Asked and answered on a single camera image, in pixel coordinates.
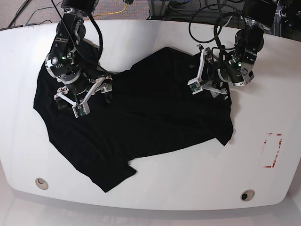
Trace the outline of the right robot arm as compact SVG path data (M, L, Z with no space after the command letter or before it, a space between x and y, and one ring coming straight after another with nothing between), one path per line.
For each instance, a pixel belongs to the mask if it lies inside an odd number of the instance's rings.
M64 0L64 14L56 28L50 52L45 59L45 69L54 78L47 81L49 95L59 109L69 108L75 117L90 113L88 101L96 92L107 97L112 91L111 73L99 64L103 53L103 36L93 19L98 4L96 0ZM96 47L84 39L84 18L88 17L97 31Z

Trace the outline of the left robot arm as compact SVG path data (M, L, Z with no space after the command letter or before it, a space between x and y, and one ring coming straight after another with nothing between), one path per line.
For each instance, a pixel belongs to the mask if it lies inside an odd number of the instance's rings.
M221 3L217 2L219 17L213 27L214 36L207 41L198 40L200 50L197 76L188 81L195 95L203 90L228 98L228 90L224 84L235 87L249 84L254 78L253 67L257 54L264 45L264 32L272 28L277 0L247 0L242 11L223 13ZM219 35L225 26L225 18L242 19L244 28L235 35L232 48L222 45Z

